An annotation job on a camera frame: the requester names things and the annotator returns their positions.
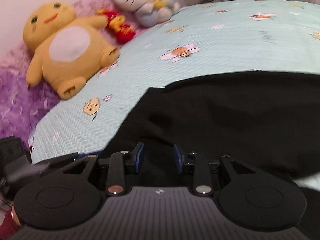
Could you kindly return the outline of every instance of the light blue bed sheet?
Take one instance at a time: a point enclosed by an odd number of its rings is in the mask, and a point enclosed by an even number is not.
[[[148,87],[253,69],[319,73],[319,32],[315,4],[237,0],[187,7],[125,45],[107,73],[57,104],[30,137],[32,161],[103,149]],[[99,100],[96,117],[83,111],[91,99]],[[320,190],[319,178],[299,183]]]

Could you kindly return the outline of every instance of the hello kitty plush toy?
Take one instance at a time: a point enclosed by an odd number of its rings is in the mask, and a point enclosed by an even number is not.
[[[154,0],[113,0],[122,10],[133,12],[139,24],[149,28],[158,23],[169,20],[174,12],[171,8],[154,7]]]

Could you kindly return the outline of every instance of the stuffed animal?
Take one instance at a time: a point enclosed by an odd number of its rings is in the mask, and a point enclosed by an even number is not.
[[[23,40],[34,52],[26,75],[29,87],[44,78],[61,99],[78,93],[101,68],[119,57],[119,51],[98,32],[105,16],[77,18],[66,3],[47,3],[28,19]]]
[[[160,10],[163,7],[168,7],[176,14],[180,9],[180,4],[174,0],[154,0],[153,7]]]
[[[106,28],[114,31],[117,42],[126,43],[136,35],[133,26],[125,24],[125,17],[119,12],[101,9],[97,14],[107,16],[109,23]]]
[[[154,8],[154,0],[113,0],[122,10],[133,12],[139,24],[143,27],[152,27],[160,22],[169,20],[173,13],[170,8]]]

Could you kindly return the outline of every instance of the white logo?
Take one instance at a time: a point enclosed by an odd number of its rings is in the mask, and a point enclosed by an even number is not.
[[[157,189],[155,192],[160,195],[160,194],[164,193],[164,190],[163,189]]]

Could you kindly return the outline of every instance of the black cloth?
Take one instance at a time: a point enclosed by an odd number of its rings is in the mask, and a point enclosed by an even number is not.
[[[140,175],[128,183],[180,186],[173,144],[208,159],[230,154],[286,180],[320,172],[320,76],[250,71],[150,88],[102,153],[146,143]],[[320,239],[320,193],[303,189],[303,228]]]

